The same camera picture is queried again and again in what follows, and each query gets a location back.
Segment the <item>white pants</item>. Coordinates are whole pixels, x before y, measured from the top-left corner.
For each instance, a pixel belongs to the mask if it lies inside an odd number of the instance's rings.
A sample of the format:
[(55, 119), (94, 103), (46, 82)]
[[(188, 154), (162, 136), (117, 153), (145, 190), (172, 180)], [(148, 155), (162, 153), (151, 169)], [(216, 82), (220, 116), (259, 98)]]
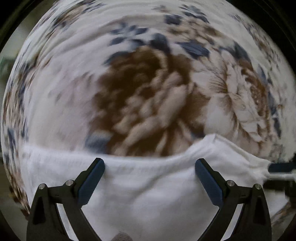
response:
[[(199, 240), (219, 209), (196, 176), (195, 162), (201, 158), (238, 186), (260, 184), (270, 218), (278, 216), (287, 204), (283, 193), (263, 188), (273, 162), (211, 134), (166, 158), (117, 157), (25, 145), (21, 172), (30, 205), (40, 184), (56, 187), (75, 180), (96, 158), (104, 161), (105, 172), (81, 210), (101, 240)], [(78, 240), (62, 204), (57, 208), (70, 240)], [(237, 206), (223, 240), (230, 237), (241, 208), (241, 204)]]

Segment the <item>floral bed blanket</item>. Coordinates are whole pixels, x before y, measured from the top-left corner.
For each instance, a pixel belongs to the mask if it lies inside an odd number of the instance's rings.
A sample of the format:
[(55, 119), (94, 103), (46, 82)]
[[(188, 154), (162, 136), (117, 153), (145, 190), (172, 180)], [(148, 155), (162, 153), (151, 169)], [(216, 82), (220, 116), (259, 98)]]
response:
[(167, 157), (209, 134), (295, 154), (295, 74), (237, 1), (56, 1), (25, 40), (1, 113), (14, 201), (26, 144)]

